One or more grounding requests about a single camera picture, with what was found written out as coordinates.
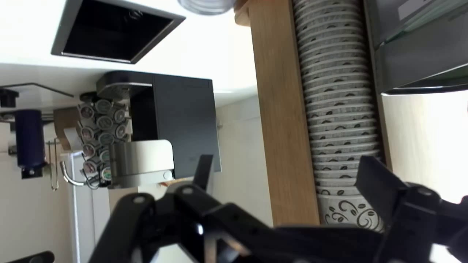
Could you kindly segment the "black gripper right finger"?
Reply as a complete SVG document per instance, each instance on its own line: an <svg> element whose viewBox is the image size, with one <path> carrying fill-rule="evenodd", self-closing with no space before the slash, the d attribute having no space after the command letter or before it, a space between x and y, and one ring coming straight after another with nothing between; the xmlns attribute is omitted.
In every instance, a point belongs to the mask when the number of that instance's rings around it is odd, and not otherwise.
<svg viewBox="0 0 468 263"><path fill-rule="evenodd" d="M355 187L384 222L375 263L430 263L434 244L468 263L468 204L443 200L434 190L405 182L378 159L362 156Z"/></svg>

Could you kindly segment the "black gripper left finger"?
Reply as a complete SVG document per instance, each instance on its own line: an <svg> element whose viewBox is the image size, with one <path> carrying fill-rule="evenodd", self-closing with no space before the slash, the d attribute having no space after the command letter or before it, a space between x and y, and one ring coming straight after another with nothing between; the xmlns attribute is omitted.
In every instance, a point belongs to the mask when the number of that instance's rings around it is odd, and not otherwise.
<svg viewBox="0 0 468 263"><path fill-rule="evenodd" d="M150 263L169 245L194 263L267 263L272 229L206 193L212 160L201 155L194 181L171 185L160 198L144 193L121 197L89 263Z"/></svg>

